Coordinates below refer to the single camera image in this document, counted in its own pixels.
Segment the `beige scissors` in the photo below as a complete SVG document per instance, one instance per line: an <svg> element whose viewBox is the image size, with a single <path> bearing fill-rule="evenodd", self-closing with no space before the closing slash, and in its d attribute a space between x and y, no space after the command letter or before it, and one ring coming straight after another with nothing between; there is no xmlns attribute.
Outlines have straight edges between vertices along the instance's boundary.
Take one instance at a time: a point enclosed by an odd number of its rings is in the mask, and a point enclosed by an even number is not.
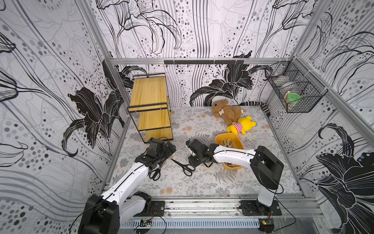
<svg viewBox="0 0 374 234"><path fill-rule="evenodd" d="M221 139L220 145L227 147L227 148L233 148L233 140L232 139Z"/></svg>

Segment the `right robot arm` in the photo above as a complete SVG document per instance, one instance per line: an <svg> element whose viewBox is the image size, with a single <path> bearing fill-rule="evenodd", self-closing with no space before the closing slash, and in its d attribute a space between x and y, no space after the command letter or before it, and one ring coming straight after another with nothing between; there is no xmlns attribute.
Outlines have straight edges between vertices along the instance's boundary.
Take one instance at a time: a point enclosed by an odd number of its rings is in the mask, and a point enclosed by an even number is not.
<svg viewBox="0 0 374 234"><path fill-rule="evenodd" d="M250 168L260 183L256 203L261 208L270 208L280 185L284 164L264 146L257 149L232 149L219 144L206 146L197 139L188 140L191 151L189 163L196 168L204 163L231 163Z"/></svg>

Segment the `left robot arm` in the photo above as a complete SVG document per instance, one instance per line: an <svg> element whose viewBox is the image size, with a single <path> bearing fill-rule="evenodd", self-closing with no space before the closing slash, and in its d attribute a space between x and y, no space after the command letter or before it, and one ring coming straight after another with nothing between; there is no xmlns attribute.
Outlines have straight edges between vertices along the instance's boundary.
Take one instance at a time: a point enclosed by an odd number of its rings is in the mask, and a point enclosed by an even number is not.
<svg viewBox="0 0 374 234"><path fill-rule="evenodd" d="M158 177L161 166L176 147L169 141L151 138L149 147L136 157L130 170L102 195L92 195L86 202L79 234L116 234L120 225L137 215L163 215L164 202L152 202L152 197L135 189L149 176Z"/></svg>

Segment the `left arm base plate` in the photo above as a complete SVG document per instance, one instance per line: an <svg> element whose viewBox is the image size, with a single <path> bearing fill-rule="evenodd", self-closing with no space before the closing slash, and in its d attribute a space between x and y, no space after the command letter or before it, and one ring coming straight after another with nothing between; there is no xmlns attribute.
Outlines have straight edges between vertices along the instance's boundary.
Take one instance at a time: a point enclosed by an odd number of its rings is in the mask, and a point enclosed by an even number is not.
<svg viewBox="0 0 374 234"><path fill-rule="evenodd" d="M135 217L137 216L164 216L166 202L164 200L153 200L144 192L136 192L131 197L135 202Z"/></svg>

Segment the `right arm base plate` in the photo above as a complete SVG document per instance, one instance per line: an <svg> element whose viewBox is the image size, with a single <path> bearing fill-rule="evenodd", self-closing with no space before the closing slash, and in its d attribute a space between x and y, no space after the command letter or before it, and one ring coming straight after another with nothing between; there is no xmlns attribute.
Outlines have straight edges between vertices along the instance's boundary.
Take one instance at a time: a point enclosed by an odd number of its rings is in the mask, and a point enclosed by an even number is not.
<svg viewBox="0 0 374 234"><path fill-rule="evenodd" d="M273 201L270 207L267 207L257 200L241 200L239 209L244 216L281 216L281 209L277 201Z"/></svg>

